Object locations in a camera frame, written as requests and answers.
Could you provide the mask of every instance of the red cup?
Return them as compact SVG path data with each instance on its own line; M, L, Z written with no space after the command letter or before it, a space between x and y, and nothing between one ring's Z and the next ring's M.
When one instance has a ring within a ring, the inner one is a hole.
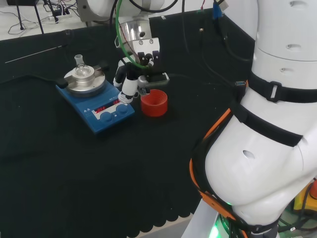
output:
M149 95L141 97L141 109L149 117L160 117L167 112L167 94L152 89Z

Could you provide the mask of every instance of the blue object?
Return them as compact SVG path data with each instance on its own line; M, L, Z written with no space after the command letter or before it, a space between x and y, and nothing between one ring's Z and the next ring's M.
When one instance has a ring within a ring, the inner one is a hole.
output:
M222 11L220 9L220 6L217 3L213 3L213 18L214 19L218 19L220 17L222 17Z
M67 89L56 88L64 99L68 101L76 112L81 116L94 134L127 119L134 114L131 105L119 102L119 90L106 83L103 92L89 98L74 97Z
M116 108L116 111L121 114L121 115L124 115L128 112L128 107L124 104L122 105L119 105L117 108Z

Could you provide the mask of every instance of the black table surface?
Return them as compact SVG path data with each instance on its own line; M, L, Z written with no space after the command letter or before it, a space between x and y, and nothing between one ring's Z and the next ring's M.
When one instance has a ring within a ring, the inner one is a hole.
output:
M232 50L251 57L253 40L226 22ZM208 64L232 82L247 79L251 64L227 54L210 10L187 13L185 23L192 57L201 62L199 28L204 24ZM161 88L168 95L166 115L144 116L137 99L132 118L98 136L53 83L15 78L31 73L54 80L82 54L88 65L106 60L111 82L119 60L113 30L98 26L0 42L2 237L135 237L195 212L200 197L188 172L191 153L228 108L230 90L186 54L181 26L179 14L151 19L171 74L170 84Z

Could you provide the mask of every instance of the yellow object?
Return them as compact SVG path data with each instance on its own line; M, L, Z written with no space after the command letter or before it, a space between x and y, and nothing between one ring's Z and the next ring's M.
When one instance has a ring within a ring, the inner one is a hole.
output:
M295 197L294 210L300 211L303 206L305 192L309 184ZM309 194L305 205L305 210L317 211L317 200L313 199Z

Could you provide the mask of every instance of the red digital display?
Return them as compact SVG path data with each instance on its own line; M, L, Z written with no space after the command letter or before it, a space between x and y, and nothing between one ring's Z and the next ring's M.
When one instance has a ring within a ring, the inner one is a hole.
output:
M102 111L106 110L107 108L109 108L109 107L111 107L113 105L116 105L118 103L120 103L120 101L119 100L115 100L115 101L113 101L110 104L107 104L107 105L104 105L102 107L99 107L99 108L95 109L94 111L95 111L95 113L101 113Z

